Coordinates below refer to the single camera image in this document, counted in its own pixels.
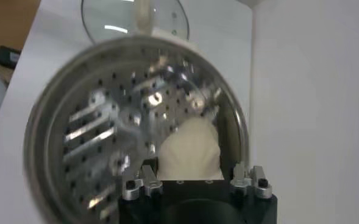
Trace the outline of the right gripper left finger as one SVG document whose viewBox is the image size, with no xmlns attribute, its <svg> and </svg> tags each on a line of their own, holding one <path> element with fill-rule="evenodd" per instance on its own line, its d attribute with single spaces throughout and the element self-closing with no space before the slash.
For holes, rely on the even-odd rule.
<svg viewBox="0 0 359 224">
<path fill-rule="evenodd" d="M 134 201 L 141 197 L 163 193 L 163 183 L 157 179 L 150 165 L 142 165 L 133 175 L 123 176 L 122 198 L 125 201 Z"/>
</svg>

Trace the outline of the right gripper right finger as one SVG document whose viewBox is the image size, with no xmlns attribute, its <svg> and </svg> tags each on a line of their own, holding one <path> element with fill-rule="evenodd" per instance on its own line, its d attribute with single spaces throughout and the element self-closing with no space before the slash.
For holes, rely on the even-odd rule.
<svg viewBox="0 0 359 224">
<path fill-rule="evenodd" d="M 252 189 L 259 199 L 268 200 L 272 198 L 272 186 L 266 178 L 263 167 L 254 166 L 247 170 L 243 161 L 237 163 L 233 168 L 230 188 L 231 192 L 239 192 L 243 196 L 246 196 Z"/>
</svg>

